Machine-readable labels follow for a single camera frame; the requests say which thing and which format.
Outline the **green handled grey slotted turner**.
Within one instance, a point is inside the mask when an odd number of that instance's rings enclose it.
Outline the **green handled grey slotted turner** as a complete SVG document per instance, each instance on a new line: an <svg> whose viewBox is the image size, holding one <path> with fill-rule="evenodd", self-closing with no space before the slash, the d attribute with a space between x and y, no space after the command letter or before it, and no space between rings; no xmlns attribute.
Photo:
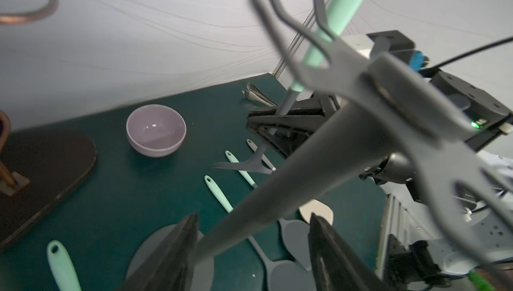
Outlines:
<svg viewBox="0 0 513 291"><path fill-rule="evenodd" d="M321 45L321 41L328 43L329 41L334 42L336 39L338 39L339 35L345 30L346 26L354 17L363 2L363 0L330 0L328 9L327 11L325 10L326 16L323 17L324 24L321 24L321 7L316 6L319 4L318 1L320 1L321 6L325 7L324 0L314 0L315 20L318 26L317 32L314 34L304 25L301 25L299 22L294 20L285 11L280 0L270 0L271 6L273 7L276 15L286 25L292 29L295 29L299 34L303 35L303 37L311 43L311 46L309 47L309 50L303 59L303 64L314 68L318 67L324 59L328 60L327 51L323 46L324 44ZM286 55L289 56L290 53L287 52L287 49L282 51L283 61L287 62L287 66L294 76L299 76L299 69L293 67L293 63L291 62L292 57L286 58ZM286 116L286 114L292 108L297 97L301 92L304 91L304 89L305 86L299 82L299 77L295 77L295 81L292 82L291 86L288 88L284 100L277 106L277 110L273 116ZM249 160L243 162L234 160L235 156L229 152L232 155L227 156L228 162L219 162L213 166L214 168L218 169L230 169L236 170L238 172L271 174L273 170L265 167L262 163L262 157L264 157L265 151L269 147L269 144L263 142L258 146L252 157Z"/></svg>

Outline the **green handled beige spoon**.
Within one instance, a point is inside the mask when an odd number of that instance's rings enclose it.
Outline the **green handled beige spoon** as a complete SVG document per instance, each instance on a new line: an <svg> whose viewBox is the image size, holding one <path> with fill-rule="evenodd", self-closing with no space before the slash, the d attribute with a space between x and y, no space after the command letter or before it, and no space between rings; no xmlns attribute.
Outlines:
<svg viewBox="0 0 513 291"><path fill-rule="evenodd" d="M48 244L47 259L53 278L60 291L81 291L80 281L72 259L61 242L52 240Z"/></svg>

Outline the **grey handled beige spatula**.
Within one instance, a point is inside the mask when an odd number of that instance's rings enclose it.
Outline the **grey handled beige spatula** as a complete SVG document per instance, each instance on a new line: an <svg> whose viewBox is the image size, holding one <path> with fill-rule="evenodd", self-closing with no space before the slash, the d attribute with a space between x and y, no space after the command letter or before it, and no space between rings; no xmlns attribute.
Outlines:
<svg viewBox="0 0 513 291"><path fill-rule="evenodd" d="M256 150L258 149L257 145L250 139L246 139L246 142L248 146L256 153ZM277 170L265 154L262 156L261 161L266 165L265 168L270 169L273 172ZM308 224L310 223L311 215L315 214L316 216L324 218L330 225L333 225L333 210L328 205L320 202L319 200L311 200L302 205L299 207L299 213L304 221L306 221Z"/></svg>

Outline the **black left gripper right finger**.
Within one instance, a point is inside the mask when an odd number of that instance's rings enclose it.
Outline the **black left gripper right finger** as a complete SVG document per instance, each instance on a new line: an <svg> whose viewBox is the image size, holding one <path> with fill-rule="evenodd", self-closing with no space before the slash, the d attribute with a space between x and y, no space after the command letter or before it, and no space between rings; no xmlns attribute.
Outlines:
<svg viewBox="0 0 513 291"><path fill-rule="evenodd" d="M309 252L318 290L393 290L361 261L326 219L314 214L309 225Z"/></svg>

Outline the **green handled grey spatula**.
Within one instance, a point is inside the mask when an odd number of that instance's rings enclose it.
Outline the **green handled grey spatula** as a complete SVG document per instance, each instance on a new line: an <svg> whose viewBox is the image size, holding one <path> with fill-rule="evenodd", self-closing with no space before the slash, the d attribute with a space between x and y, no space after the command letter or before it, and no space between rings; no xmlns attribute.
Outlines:
<svg viewBox="0 0 513 291"><path fill-rule="evenodd" d="M260 256L266 268L267 287L269 290L316 290L313 277L313 267L307 243L309 227L302 220L286 220L277 215L274 206L271 212L263 212L259 215L253 207L259 201L263 201L264 189L242 201L237 207L233 207L211 176L205 176L206 184L212 194L228 212L228 216L222 219L210 233L208 233L198 246L197 259L208 256L216 256L231 248L246 238ZM253 233L263 229L268 221L278 221L281 229L282 242L294 257L291 260L270 260L260 245L256 242Z"/></svg>

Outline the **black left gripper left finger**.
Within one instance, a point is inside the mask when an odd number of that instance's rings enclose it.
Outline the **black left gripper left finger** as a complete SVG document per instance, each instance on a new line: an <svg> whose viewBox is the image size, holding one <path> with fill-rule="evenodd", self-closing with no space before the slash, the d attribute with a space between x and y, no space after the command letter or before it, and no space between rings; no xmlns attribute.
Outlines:
<svg viewBox="0 0 513 291"><path fill-rule="evenodd" d="M199 217L184 217L119 290L190 290Z"/></svg>

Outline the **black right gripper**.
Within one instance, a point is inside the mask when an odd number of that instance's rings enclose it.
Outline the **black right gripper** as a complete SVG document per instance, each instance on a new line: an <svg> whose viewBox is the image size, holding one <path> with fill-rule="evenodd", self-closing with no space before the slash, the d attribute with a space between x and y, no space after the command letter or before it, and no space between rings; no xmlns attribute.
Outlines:
<svg viewBox="0 0 513 291"><path fill-rule="evenodd" d="M287 159L339 109L335 95L315 92L295 102L286 115L276 115L276 107L253 109L247 117L247 129Z"/></svg>

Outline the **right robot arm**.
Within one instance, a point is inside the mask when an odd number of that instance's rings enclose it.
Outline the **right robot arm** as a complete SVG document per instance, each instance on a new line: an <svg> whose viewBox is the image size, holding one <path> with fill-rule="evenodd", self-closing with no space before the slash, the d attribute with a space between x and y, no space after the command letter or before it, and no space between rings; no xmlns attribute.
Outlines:
<svg viewBox="0 0 513 291"><path fill-rule="evenodd" d="M482 198L507 228L512 213L492 184L512 186L463 143L470 121L409 66L388 53L362 57L339 37L305 36L327 59L318 69L289 60L308 88L335 93L345 106L232 213L240 220L234 238L244 238L302 203L330 190L390 153L403 153L415 169L432 219L447 239L481 264L506 288L512 280L497 270L459 214L453 193L463 186Z"/></svg>

